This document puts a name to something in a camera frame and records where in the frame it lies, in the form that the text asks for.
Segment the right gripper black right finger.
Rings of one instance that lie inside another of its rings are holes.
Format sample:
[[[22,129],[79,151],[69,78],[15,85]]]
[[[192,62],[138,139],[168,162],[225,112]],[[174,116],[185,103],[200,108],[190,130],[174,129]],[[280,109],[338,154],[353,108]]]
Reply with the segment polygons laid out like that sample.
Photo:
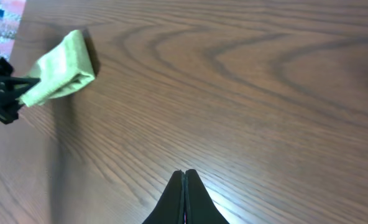
[[[185,172],[185,218],[186,224],[229,224],[194,169]]]

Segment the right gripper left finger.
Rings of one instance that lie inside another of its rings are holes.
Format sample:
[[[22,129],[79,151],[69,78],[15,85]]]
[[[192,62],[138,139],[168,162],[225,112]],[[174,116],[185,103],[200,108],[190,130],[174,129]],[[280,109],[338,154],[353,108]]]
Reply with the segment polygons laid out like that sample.
[[[184,224],[184,173],[176,170],[143,224]]]

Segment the green microfiber cloth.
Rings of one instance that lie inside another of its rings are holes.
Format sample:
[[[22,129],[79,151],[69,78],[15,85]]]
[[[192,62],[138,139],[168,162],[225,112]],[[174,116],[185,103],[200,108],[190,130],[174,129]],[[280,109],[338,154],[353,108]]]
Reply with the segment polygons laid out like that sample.
[[[26,77],[40,80],[19,98],[28,107],[70,95],[91,83],[96,75],[82,32],[73,30],[66,35],[33,64]]]

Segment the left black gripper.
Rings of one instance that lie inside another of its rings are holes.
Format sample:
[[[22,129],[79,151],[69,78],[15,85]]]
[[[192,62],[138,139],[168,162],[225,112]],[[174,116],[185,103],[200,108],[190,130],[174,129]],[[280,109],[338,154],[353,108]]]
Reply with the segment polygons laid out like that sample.
[[[9,107],[40,81],[39,78],[12,77],[13,71],[12,65],[4,57],[0,57],[0,122],[3,124],[10,124],[17,119],[9,111]]]

